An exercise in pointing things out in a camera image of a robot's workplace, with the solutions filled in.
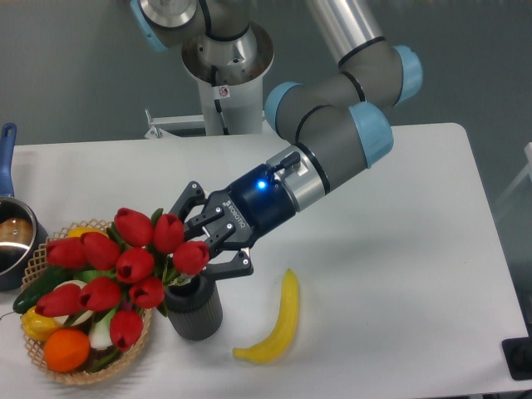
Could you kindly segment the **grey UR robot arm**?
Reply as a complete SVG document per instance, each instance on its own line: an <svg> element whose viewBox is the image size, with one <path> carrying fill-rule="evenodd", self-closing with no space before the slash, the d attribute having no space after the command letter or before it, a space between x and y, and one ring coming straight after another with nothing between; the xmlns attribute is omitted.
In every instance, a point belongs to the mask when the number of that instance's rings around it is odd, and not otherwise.
<svg viewBox="0 0 532 399"><path fill-rule="evenodd" d="M383 115L414 96L423 80L409 47L388 44L364 1L311 1L337 63L335 76L263 93L273 44L252 22L247 1L133 1L146 40L180 47L196 80L207 135L258 133L264 125L288 147L229 184L206 193L189 183L172 208L187 239L205 250L157 256L167 283L202 273L211 280L249 275L249 249L268 232L387 155L394 143Z"/></svg>

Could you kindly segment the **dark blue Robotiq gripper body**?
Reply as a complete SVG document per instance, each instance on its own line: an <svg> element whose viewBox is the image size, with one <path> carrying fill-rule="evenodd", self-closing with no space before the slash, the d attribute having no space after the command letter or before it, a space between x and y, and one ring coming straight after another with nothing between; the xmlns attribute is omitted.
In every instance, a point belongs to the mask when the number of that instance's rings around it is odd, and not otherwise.
<svg viewBox="0 0 532 399"><path fill-rule="evenodd" d="M268 232L292 218L296 208L275 174L290 166L261 164L223 190L206 194L206 202L192 209L185 238L206 235L209 256L251 248Z"/></svg>

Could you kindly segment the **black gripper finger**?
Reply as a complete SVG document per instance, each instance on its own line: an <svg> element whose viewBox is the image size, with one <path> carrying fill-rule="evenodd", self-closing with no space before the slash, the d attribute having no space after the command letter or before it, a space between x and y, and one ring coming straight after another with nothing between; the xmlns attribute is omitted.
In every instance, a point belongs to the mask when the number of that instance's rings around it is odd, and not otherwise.
<svg viewBox="0 0 532 399"><path fill-rule="evenodd" d="M200 272L205 278L218 281L231 278L247 277L254 273L249 249L241 249L229 262L207 264Z"/></svg>
<svg viewBox="0 0 532 399"><path fill-rule="evenodd" d="M202 186L196 181L190 181L170 208L169 214L176 216L180 221L185 221L194 207L205 202L206 195Z"/></svg>

